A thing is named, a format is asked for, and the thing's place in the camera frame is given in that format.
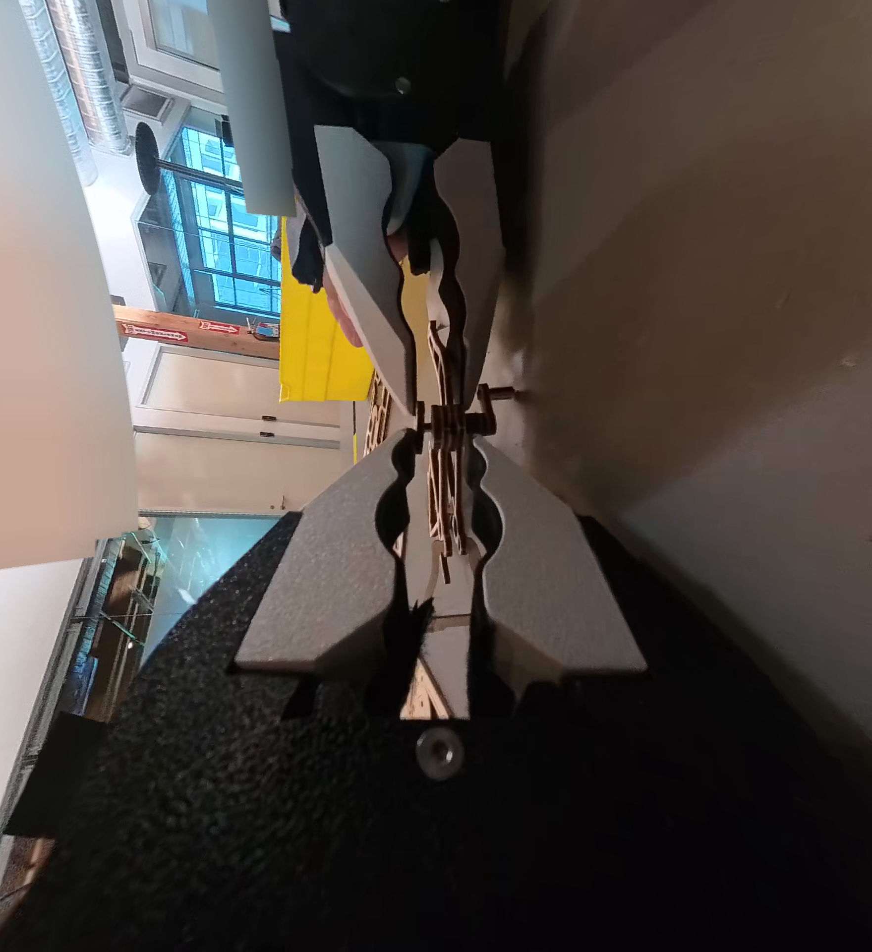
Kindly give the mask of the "beige door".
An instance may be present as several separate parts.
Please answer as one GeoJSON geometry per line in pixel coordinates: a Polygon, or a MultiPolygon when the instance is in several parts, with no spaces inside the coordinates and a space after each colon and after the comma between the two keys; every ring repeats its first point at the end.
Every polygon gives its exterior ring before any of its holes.
{"type": "Polygon", "coordinates": [[[139,405],[253,422],[350,426],[351,401],[282,400],[275,362],[184,347],[159,346],[144,378],[139,405]]]}
{"type": "Polygon", "coordinates": [[[346,470],[337,447],[137,433],[143,511],[279,516],[303,510],[346,470]]]}

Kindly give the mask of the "air duct vent grille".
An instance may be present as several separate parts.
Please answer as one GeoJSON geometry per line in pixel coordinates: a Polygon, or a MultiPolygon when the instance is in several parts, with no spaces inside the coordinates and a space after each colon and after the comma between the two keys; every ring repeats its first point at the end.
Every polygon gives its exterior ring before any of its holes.
{"type": "Polygon", "coordinates": [[[121,92],[120,103],[125,112],[142,120],[163,125],[175,100],[154,89],[128,85],[121,92]]]}

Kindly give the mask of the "black floor lamp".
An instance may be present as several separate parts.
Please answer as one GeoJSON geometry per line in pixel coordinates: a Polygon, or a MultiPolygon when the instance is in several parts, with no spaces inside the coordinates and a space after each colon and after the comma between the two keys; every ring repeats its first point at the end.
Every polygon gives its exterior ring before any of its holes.
{"type": "Polygon", "coordinates": [[[135,128],[134,154],[142,188],[149,197],[154,196],[163,184],[164,172],[179,174],[191,181],[243,197],[243,187],[239,181],[162,159],[153,129],[144,122],[138,123],[135,128]]]}

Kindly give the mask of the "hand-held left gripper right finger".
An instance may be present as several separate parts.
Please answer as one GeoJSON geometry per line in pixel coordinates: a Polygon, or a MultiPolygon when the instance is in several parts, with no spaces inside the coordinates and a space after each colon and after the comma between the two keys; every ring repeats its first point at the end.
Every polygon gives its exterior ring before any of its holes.
{"type": "Polygon", "coordinates": [[[485,437],[473,439],[477,563],[471,675],[514,698],[535,684],[636,676],[648,664],[571,507],[485,437]]]}

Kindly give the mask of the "silver air duct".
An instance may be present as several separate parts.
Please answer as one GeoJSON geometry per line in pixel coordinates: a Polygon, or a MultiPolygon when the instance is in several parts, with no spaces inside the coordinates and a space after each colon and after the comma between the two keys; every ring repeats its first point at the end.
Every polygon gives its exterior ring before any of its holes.
{"type": "Polygon", "coordinates": [[[21,1],[82,187],[99,177],[95,154],[128,157],[133,146],[120,105],[100,4],[21,1]]]}

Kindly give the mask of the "wooden gear axle assembly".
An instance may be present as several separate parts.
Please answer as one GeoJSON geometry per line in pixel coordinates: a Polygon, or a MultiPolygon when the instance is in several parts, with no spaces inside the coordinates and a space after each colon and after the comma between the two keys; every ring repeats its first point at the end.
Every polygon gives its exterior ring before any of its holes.
{"type": "Polygon", "coordinates": [[[429,447],[436,450],[458,450],[472,437],[492,437],[498,432],[496,403],[518,402],[525,394],[512,386],[491,387],[479,384],[476,389],[477,409],[466,411],[460,403],[431,405],[419,402],[416,425],[410,430],[413,449],[418,455],[429,447]]]}

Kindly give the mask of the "large glass window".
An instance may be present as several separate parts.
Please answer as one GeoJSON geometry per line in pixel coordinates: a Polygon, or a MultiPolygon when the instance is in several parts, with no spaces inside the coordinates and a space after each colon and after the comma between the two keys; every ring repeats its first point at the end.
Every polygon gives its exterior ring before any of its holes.
{"type": "Polygon", "coordinates": [[[251,327],[281,315],[277,217],[247,210],[234,149],[220,123],[188,117],[166,152],[137,222],[159,309],[251,327]]]}

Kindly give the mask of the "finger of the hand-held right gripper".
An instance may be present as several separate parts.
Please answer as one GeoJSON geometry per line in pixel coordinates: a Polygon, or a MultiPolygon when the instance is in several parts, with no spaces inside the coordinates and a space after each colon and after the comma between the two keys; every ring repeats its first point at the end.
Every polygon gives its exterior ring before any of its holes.
{"type": "Polygon", "coordinates": [[[476,398],[498,301],[504,246],[491,146],[458,138],[433,162],[430,301],[447,330],[453,401],[476,398]]]}
{"type": "Polygon", "coordinates": [[[390,163],[352,127],[316,125],[314,133],[332,235],[328,274],[382,383],[411,414],[416,347],[402,308],[403,271],[387,242],[390,163]]]}

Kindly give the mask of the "wooden support post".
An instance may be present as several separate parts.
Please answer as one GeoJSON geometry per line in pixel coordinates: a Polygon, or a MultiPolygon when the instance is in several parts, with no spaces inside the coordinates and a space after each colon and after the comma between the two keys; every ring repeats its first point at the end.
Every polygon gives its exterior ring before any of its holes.
{"type": "MultiPolygon", "coordinates": [[[[169,345],[192,348],[193,350],[200,351],[212,351],[216,353],[247,356],[268,361],[279,361],[280,358],[280,342],[273,343],[258,341],[247,332],[247,327],[242,327],[245,329],[239,336],[219,335],[216,333],[204,332],[198,329],[196,319],[201,318],[185,317],[172,313],[152,311],[120,303],[112,304],[112,309],[116,326],[117,321],[125,321],[135,324],[151,325],[155,327],[174,328],[185,332],[189,339],[189,343],[187,345],[174,345],[166,342],[147,339],[140,339],[141,341],[162,344],[165,346],[169,345]]],[[[136,340],[136,338],[120,337],[129,340],[136,340]]]]}

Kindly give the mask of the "wooden model frame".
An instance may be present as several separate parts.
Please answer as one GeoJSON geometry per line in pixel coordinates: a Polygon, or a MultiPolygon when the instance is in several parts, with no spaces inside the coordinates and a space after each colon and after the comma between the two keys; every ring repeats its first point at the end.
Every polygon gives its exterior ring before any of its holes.
{"type": "MultiPolygon", "coordinates": [[[[447,329],[436,320],[429,321],[427,345],[437,375],[443,403],[452,403],[455,394],[450,362],[440,332],[447,329]]],[[[467,556],[468,536],[462,504],[465,449],[436,450],[428,448],[427,524],[431,541],[431,570],[420,601],[430,601],[439,580],[450,584],[449,559],[454,554],[467,556]]]]}

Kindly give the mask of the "black panel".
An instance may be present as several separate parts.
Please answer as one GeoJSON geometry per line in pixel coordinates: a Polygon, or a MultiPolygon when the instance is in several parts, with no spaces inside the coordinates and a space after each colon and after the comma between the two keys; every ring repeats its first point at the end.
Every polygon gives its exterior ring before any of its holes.
{"type": "Polygon", "coordinates": [[[108,733],[105,721],[58,713],[2,834],[55,839],[108,733]]]}

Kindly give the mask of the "emptied wooden parts sheet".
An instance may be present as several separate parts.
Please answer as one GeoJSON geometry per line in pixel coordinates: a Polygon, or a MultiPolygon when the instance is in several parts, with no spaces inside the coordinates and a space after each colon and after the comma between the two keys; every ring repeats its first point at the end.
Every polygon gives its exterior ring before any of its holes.
{"type": "Polygon", "coordinates": [[[363,441],[362,456],[365,457],[387,439],[393,397],[377,371],[373,372],[367,395],[369,417],[363,441]]]}

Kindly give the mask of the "person's right hand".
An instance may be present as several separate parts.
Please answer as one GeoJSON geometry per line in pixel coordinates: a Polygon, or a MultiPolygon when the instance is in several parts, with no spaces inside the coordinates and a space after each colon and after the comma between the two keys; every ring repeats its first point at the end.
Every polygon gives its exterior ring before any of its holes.
{"type": "Polygon", "coordinates": [[[358,328],[354,325],[346,307],[342,303],[338,293],[328,279],[323,283],[323,291],[330,312],[338,324],[344,338],[352,347],[356,349],[363,349],[363,342],[360,338],[358,328]]]}

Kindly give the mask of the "yellow plastic bin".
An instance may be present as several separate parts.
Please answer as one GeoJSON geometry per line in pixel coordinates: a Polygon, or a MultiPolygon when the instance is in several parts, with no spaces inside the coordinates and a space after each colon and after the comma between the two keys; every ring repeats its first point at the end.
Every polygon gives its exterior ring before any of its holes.
{"type": "MultiPolygon", "coordinates": [[[[331,314],[324,292],[314,293],[291,274],[286,222],[281,236],[281,402],[364,401],[373,365],[365,350],[352,346],[331,314]]],[[[402,307],[417,348],[418,398],[433,404],[437,375],[428,352],[427,275],[415,276],[403,263],[402,307]]]]}

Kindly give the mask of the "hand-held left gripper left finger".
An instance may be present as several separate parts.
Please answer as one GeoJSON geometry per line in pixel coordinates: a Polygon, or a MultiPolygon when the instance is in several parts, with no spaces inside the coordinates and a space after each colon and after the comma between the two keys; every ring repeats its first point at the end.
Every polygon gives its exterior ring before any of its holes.
{"type": "Polygon", "coordinates": [[[406,607],[394,554],[408,526],[418,433],[398,430],[305,506],[237,650],[240,671],[367,679],[406,607]]]}

